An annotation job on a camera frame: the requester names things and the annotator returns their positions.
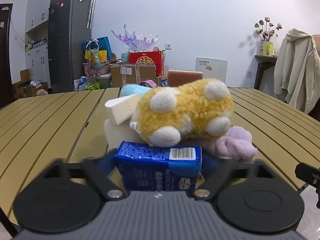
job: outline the dark brown door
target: dark brown door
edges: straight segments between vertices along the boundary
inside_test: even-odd
[[[9,64],[9,30],[12,3],[0,4],[0,108],[12,103],[14,95]]]

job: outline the white foam block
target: white foam block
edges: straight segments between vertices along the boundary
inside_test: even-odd
[[[120,146],[122,141],[144,143],[139,134],[129,127],[130,120],[119,125],[113,124],[110,119],[104,121],[104,132],[108,142],[108,152]]]
[[[121,124],[125,120],[128,120],[133,111],[137,107],[137,102],[140,100],[140,94],[134,94],[126,97],[115,98],[108,100],[105,103],[105,107],[108,112],[108,117],[113,124]]]

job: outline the electrical outlet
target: electrical outlet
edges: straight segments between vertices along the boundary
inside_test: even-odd
[[[172,49],[172,43],[165,43],[164,49]]]

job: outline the gray ribbed plastic surface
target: gray ribbed plastic surface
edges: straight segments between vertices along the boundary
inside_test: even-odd
[[[57,235],[22,231],[15,240],[303,240],[294,231],[256,236],[226,224],[208,202],[191,200],[185,192],[131,192],[108,202],[86,226]]]

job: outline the white cabinet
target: white cabinet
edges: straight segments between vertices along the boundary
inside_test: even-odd
[[[50,0],[29,0],[26,16],[26,32],[49,19]]]
[[[49,63],[48,63],[48,44],[44,44],[26,52],[26,68],[30,71],[30,77],[40,82],[47,82],[51,88]]]

